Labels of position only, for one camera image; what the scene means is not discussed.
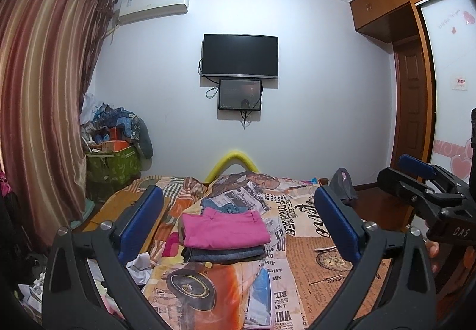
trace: black tv screen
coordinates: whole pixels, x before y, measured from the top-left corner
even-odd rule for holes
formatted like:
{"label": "black tv screen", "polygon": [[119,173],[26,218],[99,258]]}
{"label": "black tv screen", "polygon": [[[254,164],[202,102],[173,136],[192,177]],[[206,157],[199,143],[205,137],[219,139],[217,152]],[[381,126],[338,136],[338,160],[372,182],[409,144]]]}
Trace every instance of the black tv screen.
{"label": "black tv screen", "polygon": [[278,78],[278,38],[204,35],[202,76]]}

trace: bed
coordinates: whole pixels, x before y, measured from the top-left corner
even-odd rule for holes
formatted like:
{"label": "bed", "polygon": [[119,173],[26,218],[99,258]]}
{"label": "bed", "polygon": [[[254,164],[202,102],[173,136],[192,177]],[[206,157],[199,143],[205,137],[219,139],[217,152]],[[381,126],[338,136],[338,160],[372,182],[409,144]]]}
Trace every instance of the bed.
{"label": "bed", "polygon": [[[143,293],[173,330],[304,330],[351,270],[316,213],[316,184],[254,172],[221,176],[208,187],[191,177],[150,176],[116,193],[103,209],[120,214],[120,205],[133,203],[151,184],[163,189],[164,208],[143,247],[154,266]],[[272,238],[265,259],[184,262],[178,220],[182,213],[199,214],[203,198],[259,210]],[[106,217],[101,212],[97,221]],[[382,261],[357,317],[370,312],[388,268]]]}

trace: stack of folded clothes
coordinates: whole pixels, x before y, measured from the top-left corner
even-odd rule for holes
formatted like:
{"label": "stack of folded clothes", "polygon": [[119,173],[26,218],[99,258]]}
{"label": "stack of folded clothes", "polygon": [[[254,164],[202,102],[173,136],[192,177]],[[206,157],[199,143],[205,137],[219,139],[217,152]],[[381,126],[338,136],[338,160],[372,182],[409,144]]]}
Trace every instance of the stack of folded clothes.
{"label": "stack of folded clothes", "polygon": [[219,207],[208,198],[201,205],[202,214],[181,216],[184,261],[233,264],[266,257],[271,237],[258,211],[231,203]]}

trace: blue gripper pad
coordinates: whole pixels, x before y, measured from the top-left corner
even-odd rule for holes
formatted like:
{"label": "blue gripper pad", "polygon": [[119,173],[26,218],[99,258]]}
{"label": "blue gripper pad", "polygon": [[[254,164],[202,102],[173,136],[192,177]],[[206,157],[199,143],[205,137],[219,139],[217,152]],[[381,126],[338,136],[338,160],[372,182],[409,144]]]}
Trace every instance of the blue gripper pad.
{"label": "blue gripper pad", "polygon": [[115,222],[113,241],[118,249],[119,262],[125,265],[134,260],[154,226],[164,206],[162,189],[147,187],[137,202],[124,210]]}
{"label": "blue gripper pad", "polygon": [[328,185],[316,189],[314,206],[342,259],[356,265],[365,245],[360,217],[351,207],[344,205]]}
{"label": "blue gripper pad", "polygon": [[415,176],[423,179],[434,179],[436,177],[435,168],[411,155],[404,154],[398,160],[398,166],[403,171],[412,173]]}

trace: baseboard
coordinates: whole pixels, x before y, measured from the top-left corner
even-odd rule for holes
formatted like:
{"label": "baseboard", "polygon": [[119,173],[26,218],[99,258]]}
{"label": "baseboard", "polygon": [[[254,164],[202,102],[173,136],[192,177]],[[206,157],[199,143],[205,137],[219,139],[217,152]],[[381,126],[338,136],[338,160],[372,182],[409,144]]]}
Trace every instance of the baseboard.
{"label": "baseboard", "polygon": [[354,189],[359,191],[359,190],[372,189],[374,187],[378,187],[378,184],[376,182],[372,182],[371,184],[355,185]]}

